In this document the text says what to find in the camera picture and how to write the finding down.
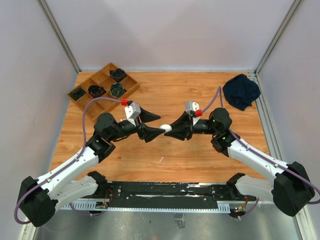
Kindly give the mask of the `white charging case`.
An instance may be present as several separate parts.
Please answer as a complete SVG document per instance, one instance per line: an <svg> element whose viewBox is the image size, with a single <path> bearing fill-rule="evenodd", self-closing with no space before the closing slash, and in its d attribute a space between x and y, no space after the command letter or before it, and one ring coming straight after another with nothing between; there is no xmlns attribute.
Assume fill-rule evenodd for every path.
<svg viewBox="0 0 320 240"><path fill-rule="evenodd" d="M172 127L169 124L162 124L159 128L165 130L166 133L172 130Z"/></svg>

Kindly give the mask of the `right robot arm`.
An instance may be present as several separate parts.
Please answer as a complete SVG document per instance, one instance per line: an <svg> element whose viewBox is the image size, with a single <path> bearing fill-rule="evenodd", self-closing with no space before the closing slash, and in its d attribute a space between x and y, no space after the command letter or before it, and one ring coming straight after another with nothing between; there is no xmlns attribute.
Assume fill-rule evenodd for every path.
<svg viewBox="0 0 320 240"><path fill-rule="evenodd" d="M213 148L226 157L238 160L265 177L265 180L245 174L235 175L226 188L227 196L238 200L243 195L272 202L284 214L294 217L315 196L315 188L299 162L287 163L254 148L230 130L229 112L218 107L208 119L201 119L201 110L185 111L172 124L163 124L165 136L189 140L194 134L211 135Z"/></svg>

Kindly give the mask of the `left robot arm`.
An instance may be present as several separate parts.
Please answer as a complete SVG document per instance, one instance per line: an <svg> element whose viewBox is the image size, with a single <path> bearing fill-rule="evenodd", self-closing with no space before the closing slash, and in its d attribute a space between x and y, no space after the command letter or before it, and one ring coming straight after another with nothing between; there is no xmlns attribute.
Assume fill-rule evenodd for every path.
<svg viewBox="0 0 320 240"><path fill-rule="evenodd" d="M160 116L142 109L135 102L124 111L126 118L120 122L109 112L100 114L93 126L92 137L84 140L83 147L74 156L46 174L37 178L28 176L22 181L13 214L18 224L24 224L18 217L19 211L27 217L27 224L40 227L75 200L90 195L103 197L107 185L101 182L103 178L99 174L93 173L78 181L75 178L106 159L116 148L114 142L137 134L148 143L172 130L168 124L159 128L147 126Z"/></svg>

